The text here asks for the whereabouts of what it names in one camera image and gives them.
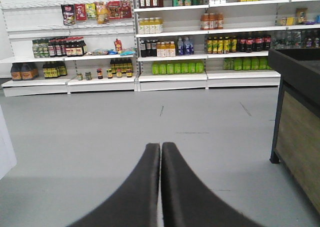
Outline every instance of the red snack bag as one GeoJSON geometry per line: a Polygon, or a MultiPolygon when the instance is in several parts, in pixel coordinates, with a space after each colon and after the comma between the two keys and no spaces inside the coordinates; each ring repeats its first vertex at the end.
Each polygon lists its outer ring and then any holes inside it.
{"type": "Polygon", "coordinates": [[[86,21],[87,20],[86,5],[84,3],[75,3],[74,8],[75,8],[76,21],[86,21]]]}

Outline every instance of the gray floor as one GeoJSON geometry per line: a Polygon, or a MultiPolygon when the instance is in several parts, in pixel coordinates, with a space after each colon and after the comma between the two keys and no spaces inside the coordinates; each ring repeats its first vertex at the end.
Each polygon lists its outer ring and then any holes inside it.
{"type": "Polygon", "coordinates": [[[253,220],[319,227],[284,166],[269,162],[277,94],[277,88],[1,93],[18,165],[0,180],[0,226],[64,227],[115,191],[146,143],[171,141],[212,191],[253,220]]]}

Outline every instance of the black object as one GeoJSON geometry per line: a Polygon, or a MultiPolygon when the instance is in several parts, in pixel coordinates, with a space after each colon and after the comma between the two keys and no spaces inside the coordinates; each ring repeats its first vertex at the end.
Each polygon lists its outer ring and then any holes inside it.
{"type": "Polygon", "coordinates": [[[131,174],[100,206],[69,227],[155,227],[160,145],[149,143],[131,174]]]}
{"type": "Polygon", "coordinates": [[[166,227],[261,227],[211,192],[172,142],[162,145],[161,195],[166,227]]]}

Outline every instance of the product package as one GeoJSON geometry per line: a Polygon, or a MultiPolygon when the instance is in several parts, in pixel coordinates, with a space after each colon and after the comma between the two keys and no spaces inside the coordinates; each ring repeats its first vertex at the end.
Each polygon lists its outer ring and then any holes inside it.
{"type": "Polygon", "coordinates": [[[88,17],[88,19],[96,19],[97,18],[96,5],[94,3],[86,3],[85,4],[85,11],[86,11],[86,16],[88,17]]]}
{"type": "Polygon", "coordinates": [[[84,3],[74,4],[74,10],[75,10],[75,20],[76,21],[86,21],[87,20],[86,5],[84,3]]]}
{"type": "Polygon", "coordinates": [[[97,23],[106,24],[109,22],[108,10],[104,2],[95,2],[97,23]]]}
{"type": "Polygon", "coordinates": [[[63,24],[65,26],[75,25],[75,8],[73,4],[62,4],[63,24]]]}
{"type": "Polygon", "coordinates": [[[295,11],[296,23],[302,24],[307,21],[307,10],[308,8],[297,8],[295,11]]]}

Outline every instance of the wooden panel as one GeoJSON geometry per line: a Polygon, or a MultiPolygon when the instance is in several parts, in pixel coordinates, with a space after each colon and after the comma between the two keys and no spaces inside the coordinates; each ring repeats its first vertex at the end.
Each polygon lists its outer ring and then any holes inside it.
{"type": "Polygon", "coordinates": [[[320,119],[288,92],[275,149],[320,212],[320,119]]]}

